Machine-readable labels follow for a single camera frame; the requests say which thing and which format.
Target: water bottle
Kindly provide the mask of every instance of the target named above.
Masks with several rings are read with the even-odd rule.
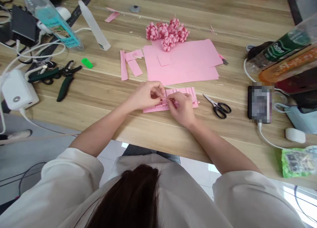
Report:
[[[298,24],[295,28],[272,43],[256,57],[246,62],[246,70],[253,77],[262,70],[305,48],[317,37],[317,14]]]
[[[39,19],[66,47],[82,51],[84,45],[49,0],[24,0],[28,11]]]

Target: wooden table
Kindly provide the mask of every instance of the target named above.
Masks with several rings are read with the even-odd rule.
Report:
[[[63,6],[72,11],[78,0],[65,0]],[[129,13],[129,6],[139,5],[140,15]],[[245,153],[270,178],[308,188],[317,189],[317,176],[283,179],[281,151],[263,142],[256,124],[247,118],[247,86],[242,64],[247,44],[259,45],[278,39],[293,26],[287,0],[91,0],[88,5],[104,35],[112,47],[102,51],[89,31],[78,33],[85,50],[68,52],[55,57],[60,65],[69,60],[87,57],[94,68],[84,68],[75,74],[69,94],[60,103],[56,102],[62,79],[52,85],[35,83],[40,102],[27,110],[32,119],[84,130],[86,127],[118,106],[137,87],[147,80],[144,59],[137,60],[143,74],[134,77],[129,70],[129,80],[121,81],[121,49],[133,51],[151,43],[145,39],[149,22],[177,17],[188,27],[187,41],[210,38],[216,49],[230,63],[217,66],[219,80],[189,82],[170,85],[166,88],[195,87],[199,108],[197,118]],[[111,23],[104,20],[110,15],[110,7],[122,13]],[[213,26],[217,35],[210,32]],[[87,27],[82,16],[73,29]],[[0,46],[1,70],[12,60],[14,54]],[[215,101],[225,102],[232,108],[226,120],[218,119],[211,104],[202,96],[207,94]],[[284,130],[292,127],[284,114],[273,112],[273,123],[263,126],[263,134],[274,144],[282,147],[303,147],[316,144],[317,136],[307,135],[307,142],[299,145],[284,137]],[[194,137],[171,116],[169,111],[143,114],[133,112],[115,133],[114,140],[159,150],[190,159],[210,162],[210,159]]]

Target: woman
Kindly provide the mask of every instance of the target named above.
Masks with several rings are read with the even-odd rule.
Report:
[[[304,227],[259,168],[196,119],[191,96],[180,92],[168,96],[168,107],[222,174],[213,185],[215,202],[178,163],[157,153],[119,157],[99,188],[103,166],[96,157],[129,113],[158,104],[163,93],[158,81],[141,83],[43,167],[42,179],[0,216],[0,226]]]

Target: scissors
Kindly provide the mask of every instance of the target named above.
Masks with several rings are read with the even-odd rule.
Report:
[[[203,96],[205,96],[205,98],[208,99],[208,101],[214,105],[214,112],[217,115],[217,117],[219,117],[220,119],[226,119],[227,114],[231,113],[231,108],[227,104],[216,103],[215,101],[213,101],[212,99],[210,99],[206,95],[203,94]]]

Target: bottle label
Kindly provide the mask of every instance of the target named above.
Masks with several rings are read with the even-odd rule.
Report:
[[[38,9],[36,16],[68,48],[73,48],[80,44],[79,39],[73,33],[70,26],[67,23],[65,24],[65,20],[56,10],[49,8]]]
[[[289,38],[288,34],[285,34],[275,43],[266,48],[263,53],[267,60],[276,62],[289,56],[292,52],[296,52],[304,47],[305,44],[297,44]]]

